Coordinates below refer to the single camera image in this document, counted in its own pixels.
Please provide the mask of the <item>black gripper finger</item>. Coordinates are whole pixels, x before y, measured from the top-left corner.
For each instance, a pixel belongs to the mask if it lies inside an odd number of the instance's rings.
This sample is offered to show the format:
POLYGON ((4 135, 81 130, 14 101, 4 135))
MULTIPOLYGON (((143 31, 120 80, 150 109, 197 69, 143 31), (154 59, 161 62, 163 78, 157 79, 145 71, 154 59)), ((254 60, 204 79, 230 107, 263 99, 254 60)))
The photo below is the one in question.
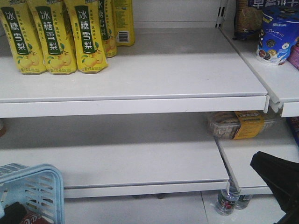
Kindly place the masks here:
POLYGON ((257 152, 251 167, 272 191, 282 211, 291 211, 299 204, 299 164, 273 155, 257 152))
POLYGON ((4 209, 5 215, 3 217, 4 224, 20 224, 22 219, 26 216, 27 210, 23 204, 15 202, 4 209))

